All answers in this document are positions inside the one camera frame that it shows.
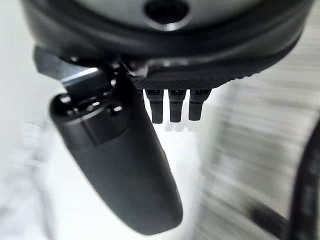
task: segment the blurred background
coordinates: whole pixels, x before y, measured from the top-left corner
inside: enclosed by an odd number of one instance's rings
[[[270,69],[214,89],[201,121],[188,120],[187,96],[182,122],[171,123],[165,95],[164,124],[155,129],[184,218],[146,237],[108,209],[64,147],[48,116],[50,99],[64,89],[37,73],[20,2],[0,1],[0,239],[275,239],[253,213],[288,217],[320,110],[319,16],[316,1],[297,47]]]

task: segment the round opening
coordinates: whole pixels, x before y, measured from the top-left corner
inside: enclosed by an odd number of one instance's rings
[[[180,0],[153,0],[146,3],[144,11],[154,22],[169,25],[182,21],[189,13],[189,6]]]

